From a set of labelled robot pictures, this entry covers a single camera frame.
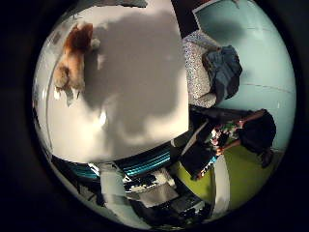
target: brown stuffed animal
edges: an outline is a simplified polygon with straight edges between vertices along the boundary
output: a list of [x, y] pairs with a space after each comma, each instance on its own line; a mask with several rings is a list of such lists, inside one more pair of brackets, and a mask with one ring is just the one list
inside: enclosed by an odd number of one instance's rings
[[86, 52], [99, 47], [99, 40], [92, 39], [93, 24], [87, 22], [77, 23], [66, 38], [63, 54], [54, 70], [53, 79], [56, 91], [74, 89], [83, 92], [84, 81], [84, 55]]

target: table surface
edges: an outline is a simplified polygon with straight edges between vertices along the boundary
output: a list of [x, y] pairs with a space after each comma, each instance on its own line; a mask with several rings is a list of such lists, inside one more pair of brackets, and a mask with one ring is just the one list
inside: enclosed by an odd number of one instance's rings
[[70, 107], [64, 94], [54, 99], [50, 85], [46, 123], [54, 156], [119, 160], [187, 131], [183, 45], [172, 4], [93, 7], [75, 17], [94, 24], [101, 45], [86, 55], [86, 90]]

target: green floor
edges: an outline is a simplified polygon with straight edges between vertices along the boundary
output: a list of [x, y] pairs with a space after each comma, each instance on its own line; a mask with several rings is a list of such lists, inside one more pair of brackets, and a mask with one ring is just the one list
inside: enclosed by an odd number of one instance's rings
[[212, 202], [211, 171], [208, 171], [202, 180], [191, 181], [190, 174], [179, 162], [176, 162], [171, 167], [171, 173], [176, 175], [195, 195], [208, 203]]
[[[250, 153], [242, 146], [227, 150], [224, 154], [230, 177], [230, 206], [234, 210], [252, 198], [264, 185], [274, 168], [274, 162], [269, 167], [261, 167], [260, 158]], [[191, 181], [190, 175], [177, 162], [171, 172], [176, 175], [194, 194], [206, 202], [214, 199], [214, 185], [211, 181], [212, 171], [208, 171], [200, 181]]]
[[263, 187], [274, 164], [272, 163], [263, 169], [260, 158], [242, 146], [227, 150], [224, 156], [231, 183], [229, 210], [234, 210], [252, 198]]

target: light blue wall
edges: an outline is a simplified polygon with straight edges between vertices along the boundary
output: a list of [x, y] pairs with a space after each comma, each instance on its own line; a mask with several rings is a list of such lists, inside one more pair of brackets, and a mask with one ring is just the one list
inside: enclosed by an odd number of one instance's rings
[[243, 72], [238, 93], [219, 107], [266, 108], [274, 117], [277, 135], [273, 148], [285, 150], [295, 118], [295, 75], [279, 32], [254, 2], [213, 3], [196, 13], [200, 28], [221, 45], [238, 52]]

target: black bag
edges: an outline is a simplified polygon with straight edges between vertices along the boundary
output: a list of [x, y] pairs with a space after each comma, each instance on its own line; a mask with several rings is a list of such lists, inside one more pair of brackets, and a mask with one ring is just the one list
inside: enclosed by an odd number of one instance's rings
[[206, 67], [211, 90], [216, 94], [216, 104], [231, 98], [239, 90], [239, 77], [242, 67], [235, 49], [223, 46], [220, 50], [204, 54], [203, 64]]
[[196, 180], [201, 171], [207, 171], [217, 158], [216, 152], [205, 143], [216, 124], [216, 121], [209, 121], [196, 135], [196, 142], [180, 157], [182, 166], [191, 175], [192, 180]]

